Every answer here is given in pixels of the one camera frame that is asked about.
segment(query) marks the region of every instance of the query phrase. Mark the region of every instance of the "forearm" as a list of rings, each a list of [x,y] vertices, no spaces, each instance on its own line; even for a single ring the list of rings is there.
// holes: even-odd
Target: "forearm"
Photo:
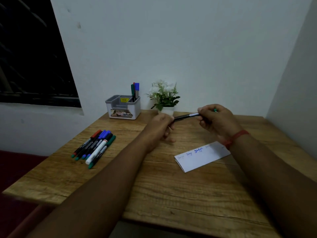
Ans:
[[[230,152],[252,180],[282,228],[292,236],[316,231],[317,185],[250,135],[234,141]]]
[[[28,237],[106,237],[126,206],[146,146],[135,139],[77,189]]]

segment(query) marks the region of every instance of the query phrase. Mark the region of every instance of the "wooden table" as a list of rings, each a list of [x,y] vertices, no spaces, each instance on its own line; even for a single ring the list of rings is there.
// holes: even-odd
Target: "wooden table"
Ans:
[[[60,204],[104,168],[156,113],[143,110],[136,120],[109,119],[108,114],[70,140],[3,193],[37,203]],[[176,112],[175,116],[186,113]],[[303,174],[317,180],[317,162],[262,117],[236,116],[260,142]],[[194,118],[175,124],[174,144],[162,142],[146,156],[123,218],[219,237],[278,237],[267,208],[232,156],[184,173],[174,156],[213,142]],[[117,139],[88,170],[70,158],[98,129]]]

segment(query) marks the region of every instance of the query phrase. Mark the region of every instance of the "yellow sticker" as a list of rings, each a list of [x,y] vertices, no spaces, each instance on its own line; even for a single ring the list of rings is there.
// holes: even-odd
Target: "yellow sticker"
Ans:
[[[120,98],[120,100],[121,100],[121,102],[122,102],[122,103],[126,103],[126,102],[128,102],[128,101],[129,101],[129,99],[130,99],[130,98]]]

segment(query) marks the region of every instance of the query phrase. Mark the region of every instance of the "red thread bracelet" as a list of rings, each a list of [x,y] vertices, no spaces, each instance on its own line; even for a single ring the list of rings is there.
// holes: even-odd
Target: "red thread bracelet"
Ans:
[[[249,132],[246,131],[245,129],[244,129],[244,130],[241,130],[241,131],[237,132],[235,135],[233,135],[233,136],[231,137],[231,139],[226,140],[226,141],[223,143],[223,145],[227,148],[227,150],[229,150],[229,148],[230,148],[232,142],[233,142],[235,139],[239,138],[241,135],[249,135]]]

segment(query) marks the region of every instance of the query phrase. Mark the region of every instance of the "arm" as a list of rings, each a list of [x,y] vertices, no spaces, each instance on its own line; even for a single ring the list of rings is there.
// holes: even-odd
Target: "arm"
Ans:
[[[221,105],[208,105],[198,111],[200,125],[215,133],[220,142],[243,130],[233,114]],[[234,140],[230,152],[255,183],[288,236],[316,236],[317,183],[285,163],[251,135]]]
[[[107,237],[121,217],[138,169],[159,140],[170,139],[173,117],[155,116],[103,170],[78,188],[27,237]]]

